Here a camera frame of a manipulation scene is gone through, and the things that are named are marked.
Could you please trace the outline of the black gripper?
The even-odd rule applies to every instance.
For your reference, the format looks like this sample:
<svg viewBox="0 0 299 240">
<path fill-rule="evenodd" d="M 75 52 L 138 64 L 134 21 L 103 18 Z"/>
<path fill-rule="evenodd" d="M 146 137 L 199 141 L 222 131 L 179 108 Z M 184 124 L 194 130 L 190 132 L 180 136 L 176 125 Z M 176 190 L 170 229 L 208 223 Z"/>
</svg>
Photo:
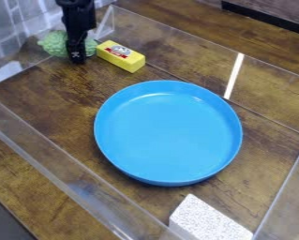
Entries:
<svg viewBox="0 0 299 240">
<path fill-rule="evenodd" d="M 87 32 L 96 27 L 94 0 L 55 0 L 63 10 L 63 23 L 68 31 L 67 52 L 74 64 L 87 61 Z"/>
</svg>

